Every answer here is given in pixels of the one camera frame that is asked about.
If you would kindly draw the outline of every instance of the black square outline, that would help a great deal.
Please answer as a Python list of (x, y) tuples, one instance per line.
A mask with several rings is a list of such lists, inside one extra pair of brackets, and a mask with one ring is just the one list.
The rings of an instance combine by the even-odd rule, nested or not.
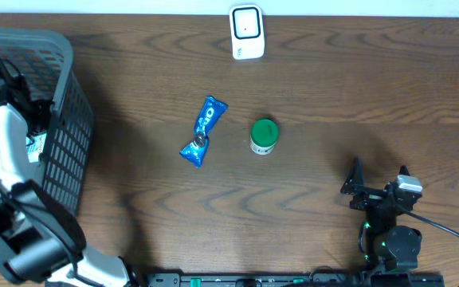
[[(258, 25), (258, 34), (256, 36), (251, 36), (251, 37), (239, 37), (237, 35), (237, 22), (235, 21), (235, 12), (239, 11), (239, 10), (255, 10), (256, 11), (256, 22), (257, 22), (257, 25)], [(258, 9), (256, 9), (256, 7), (244, 7), (244, 8), (237, 8), (235, 10), (233, 10), (233, 13), (231, 15), (233, 17), (233, 33), (235, 34), (235, 37), (238, 39), (238, 40), (243, 40), (243, 39), (254, 39), (254, 38), (257, 38), (257, 37), (260, 37), (261, 35), (261, 26), (260, 26), (260, 13), (258, 12)]]

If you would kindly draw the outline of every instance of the plastic container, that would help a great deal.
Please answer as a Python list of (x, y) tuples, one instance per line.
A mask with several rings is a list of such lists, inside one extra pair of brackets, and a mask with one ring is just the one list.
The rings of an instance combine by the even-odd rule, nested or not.
[(77, 215), (94, 117), (72, 72), (72, 46), (55, 32), (0, 29), (0, 57), (12, 61), (24, 74), (33, 99), (53, 99), (40, 155), (41, 185)]
[(276, 146), (279, 128), (271, 120), (258, 120), (251, 130), (251, 150), (258, 155), (267, 155)]

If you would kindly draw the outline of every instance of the wood grain surface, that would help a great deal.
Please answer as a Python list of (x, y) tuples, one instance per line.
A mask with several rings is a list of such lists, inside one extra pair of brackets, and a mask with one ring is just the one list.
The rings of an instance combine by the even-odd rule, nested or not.
[[(459, 231), (459, 19), (266, 17), (261, 59), (235, 61), (227, 17), (0, 14), (75, 52), (96, 114), (78, 217), (90, 244), (144, 270), (310, 272), (363, 265), (364, 213), (339, 194), (360, 155), (372, 187), (402, 164), (414, 211)], [(229, 110), (201, 169), (179, 156), (207, 95)], [(249, 148), (262, 117), (280, 126)], [(419, 271), (459, 283), (459, 239), (415, 219)]]

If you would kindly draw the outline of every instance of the cable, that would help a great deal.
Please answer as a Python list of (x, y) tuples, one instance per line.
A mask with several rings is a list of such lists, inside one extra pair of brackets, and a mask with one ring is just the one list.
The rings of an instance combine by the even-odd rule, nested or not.
[(318, 273), (320, 271), (320, 269), (329, 269), (331, 270), (335, 276), (338, 278), (339, 282), (343, 283), (344, 280), (339, 276), (339, 274), (331, 267), (331, 266), (328, 266), (328, 265), (322, 265), (322, 266), (318, 266), (316, 267), (312, 272), (311, 274), (309, 274), (309, 280), (312, 281), (313, 280), (313, 276), (315, 276), (316, 273)]
[(31, 214), (28, 211), (26, 211), (25, 209), (23, 209), (22, 206), (20, 206), (20, 203), (17, 200), (12, 199), (10, 196), (8, 196), (7, 193), (8, 193), (8, 191), (6, 191), (5, 187), (0, 182), (0, 196), (1, 196), (2, 200), (3, 200), (3, 202), (10, 204), (15, 210), (18, 210), (18, 211), (22, 212), (26, 217), (28, 217), (28, 218), (32, 219), (33, 221), (35, 221), (44, 230), (46, 230), (49, 233), (49, 235), (51, 235), (51, 237), (53, 237), (54, 239), (59, 241), (59, 243), (61, 244), (61, 247), (63, 248), (63, 250), (65, 251), (67, 257), (69, 258), (70, 263), (72, 264), (73, 278), (77, 279), (79, 282), (81, 282), (83, 284), (86, 284), (88, 286), (102, 287), (102, 285), (94, 284), (94, 283), (92, 283), (90, 281), (87, 281), (86, 279), (80, 277), (78, 272), (77, 272), (78, 266), (77, 266), (77, 262), (76, 262), (76, 260), (74, 258), (74, 255), (73, 255), (73, 251), (70, 249), (70, 247), (67, 244), (67, 242), (65, 242), (65, 240), (63, 240), (61, 238), (61, 236), (56, 233), (56, 231), (54, 231), (51, 227), (49, 227), (47, 224), (45, 224), (42, 220), (40, 220), (39, 218), (37, 218), (33, 214)]
[(396, 205), (396, 207), (397, 207), (401, 212), (403, 212), (404, 214), (407, 214), (407, 215), (409, 215), (409, 216), (411, 216), (411, 217), (413, 217), (413, 218), (416, 218), (417, 220), (420, 220), (420, 221), (422, 221), (422, 222), (424, 222), (424, 223), (428, 223), (428, 224), (430, 224), (431, 226), (435, 226), (435, 227), (437, 227), (437, 228), (440, 228), (440, 229), (444, 230), (445, 232), (449, 232), (450, 234), (452, 234), (452, 235), (454, 235), (454, 236), (456, 236), (456, 237), (459, 238), (459, 233), (458, 233), (458, 232), (456, 232), (456, 231), (450, 229), (449, 227), (443, 226), (442, 224), (433, 222), (433, 221), (429, 220), (428, 218), (424, 218), (424, 217), (422, 217), (421, 215), (417, 215), (417, 214), (415, 214), (415, 213), (412, 213), (412, 212), (408, 211), (407, 209), (405, 209), (405, 207), (399, 205), (398, 202), (396, 202), (396, 198), (394, 197), (394, 195), (392, 195), (391, 198), (392, 198), (394, 204)]

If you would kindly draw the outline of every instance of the green lid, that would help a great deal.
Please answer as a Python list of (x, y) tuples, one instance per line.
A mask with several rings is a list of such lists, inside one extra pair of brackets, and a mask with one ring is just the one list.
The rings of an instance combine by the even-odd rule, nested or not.
[(271, 120), (258, 120), (251, 130), (251, 140), (259, 147), (270, 147), (277, 142), (279, 129)]

